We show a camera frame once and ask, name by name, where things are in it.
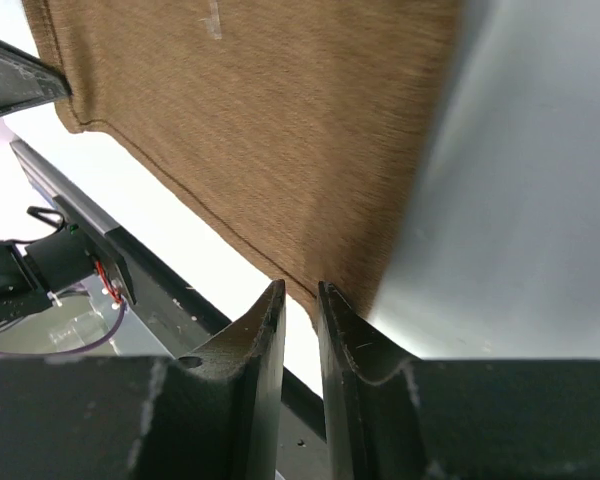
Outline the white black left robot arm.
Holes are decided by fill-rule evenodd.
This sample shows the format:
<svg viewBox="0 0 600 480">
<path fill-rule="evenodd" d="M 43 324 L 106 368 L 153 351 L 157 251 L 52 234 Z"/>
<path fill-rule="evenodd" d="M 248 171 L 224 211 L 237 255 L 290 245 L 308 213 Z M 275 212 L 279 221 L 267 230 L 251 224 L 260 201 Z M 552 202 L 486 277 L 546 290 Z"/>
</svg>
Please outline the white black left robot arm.
<svg viewBox="0 0 600 480">
<path fill-rule="evenodd" d="M 0 118 L 65 99 L 70 94 L 62 74 L 0 40 Z M 44 275 L 32 256 L 18 249 L 20 245 L 45 247 L 67 239 L 65 215 L 42 207 L 30 207 L 27 214 L 54 231 L 36 240 L 0 240 L 0 327 L 51 308 L 50 294 L 72 284 L 59 282 L 54 273 Z"/>
</svg>

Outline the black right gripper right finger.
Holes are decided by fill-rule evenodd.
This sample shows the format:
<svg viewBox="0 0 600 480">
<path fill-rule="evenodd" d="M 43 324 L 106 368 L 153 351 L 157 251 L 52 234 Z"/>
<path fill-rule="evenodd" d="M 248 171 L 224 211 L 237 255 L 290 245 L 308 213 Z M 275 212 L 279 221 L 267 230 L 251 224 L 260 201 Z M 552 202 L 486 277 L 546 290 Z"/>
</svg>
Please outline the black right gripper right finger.
<svg viewBox="0 0 600 480">
<path fill-rule="evenodd" d="M 421 360 L 318 287 L 336 479 L 600 479 L 600 360 Z"/>
</svg>

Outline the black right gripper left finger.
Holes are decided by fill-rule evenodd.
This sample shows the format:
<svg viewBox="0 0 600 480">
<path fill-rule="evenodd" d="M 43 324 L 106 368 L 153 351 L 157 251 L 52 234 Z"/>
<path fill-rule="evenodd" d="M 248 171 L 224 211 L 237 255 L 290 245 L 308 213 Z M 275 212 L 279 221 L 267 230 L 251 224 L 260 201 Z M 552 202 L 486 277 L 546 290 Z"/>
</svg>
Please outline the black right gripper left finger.
<svg viewBox="0 0 600 480">
<path fill-rule="evenodd" d="M 272 479 L 285 284 L 173 360 L 0 357 L 0 479 Z"/>
</svg>

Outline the brown cloth napkin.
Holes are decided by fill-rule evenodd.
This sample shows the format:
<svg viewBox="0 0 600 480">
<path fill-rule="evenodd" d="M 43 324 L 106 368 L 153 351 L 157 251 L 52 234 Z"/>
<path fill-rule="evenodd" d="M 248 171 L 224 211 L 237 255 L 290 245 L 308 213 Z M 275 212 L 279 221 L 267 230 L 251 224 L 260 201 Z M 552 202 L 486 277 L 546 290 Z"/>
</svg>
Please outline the brown cloth napkin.
<svg viewBox="0 0 600 480">
<path fill-rule="evenodd" d="M 360 315 L 397 241 L 459 1 L 27 1 L 71 133 L 113 137 L 312 310 Z"/>
</svg>

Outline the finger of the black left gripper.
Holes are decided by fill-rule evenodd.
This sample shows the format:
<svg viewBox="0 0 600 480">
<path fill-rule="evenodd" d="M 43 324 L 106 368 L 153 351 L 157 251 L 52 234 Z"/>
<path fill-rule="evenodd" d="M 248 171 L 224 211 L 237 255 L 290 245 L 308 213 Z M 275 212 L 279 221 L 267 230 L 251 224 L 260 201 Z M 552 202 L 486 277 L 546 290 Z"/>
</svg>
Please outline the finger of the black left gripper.
<svg viewBox="0 0 600 480">
<path fill-rule="evenodd" d="M 0 40 L 0 117 L 70 95 L 59 71 Z"/>
</svg>

